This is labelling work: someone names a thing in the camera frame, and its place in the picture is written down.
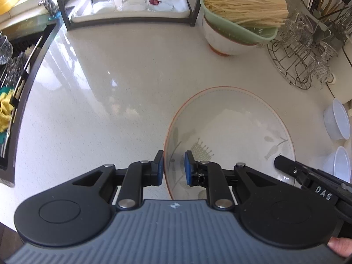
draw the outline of white tray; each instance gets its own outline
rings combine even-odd
[[[116,10],[109,13],[91,14],[90,0],[82,0],[74,9],[71,15],[71,21],[80,23],[91,20],[100,20],[106,18],[123,18],[123,17],[162,17],[162,18],[187,18],[189,8],[187,0],[173,0],[174,8],[172,11],[121,11],[122,0],[114,0]]]

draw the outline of faucet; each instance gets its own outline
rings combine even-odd
[[[52,0],[41,0],[38,5],[45,6],[45,9],[47,9],[50,14],[50,19],[55,19],[60,14],[60,12],[57,10],[55,3]]]

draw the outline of fingernail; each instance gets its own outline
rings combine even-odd
[[[329,248],[334,248],[339,240],[336,237],[331,237],[329,242],[328,242],[328,247]]]

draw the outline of countertop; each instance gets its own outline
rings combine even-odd
[[[218,56],[199,22],[194,28],[127,23],[70,32],[63,25],[27,101],[15,187],[0,184],[0,222],[15,229],[13,215],[24,199],[102,164],[124,168],[152,160],[179,107],[221,85],[249,90],[272,106],[302,163],[319,168],[343,143],[332,141],[324,126],[323,111],[333,99],[328,88],[290,85],[265,48]],[[170,198],[165,180],[146,188],[144,197]]]

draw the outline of plate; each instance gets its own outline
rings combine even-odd
[[[274,167],[283,155],[295,160],[291,137],[277,113],[246,90],[220,86],[203,90],[178,110],[164,146],[165,179],[173,199],[206,198],[205,188],[189,187],[184,152],[196,161],[216,162],[231,170],[238,162],[288,184],[294,178]]]

